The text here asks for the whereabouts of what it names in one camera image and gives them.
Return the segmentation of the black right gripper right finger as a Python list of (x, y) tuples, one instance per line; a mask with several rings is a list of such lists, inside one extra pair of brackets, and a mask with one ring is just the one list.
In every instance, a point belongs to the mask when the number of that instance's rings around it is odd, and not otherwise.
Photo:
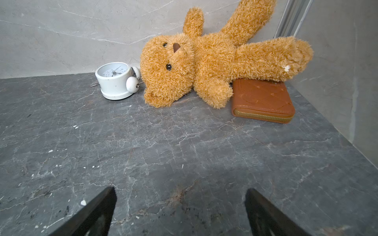
[(254, 188), (247, 190), (244, 204), (254, 236), (309, 235)]

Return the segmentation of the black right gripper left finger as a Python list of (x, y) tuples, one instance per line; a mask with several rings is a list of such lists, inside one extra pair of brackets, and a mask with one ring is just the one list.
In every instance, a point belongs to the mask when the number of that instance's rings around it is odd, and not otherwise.
[(109, 186), (50, 235), (108, 236), (116, 202), (115, 188)]

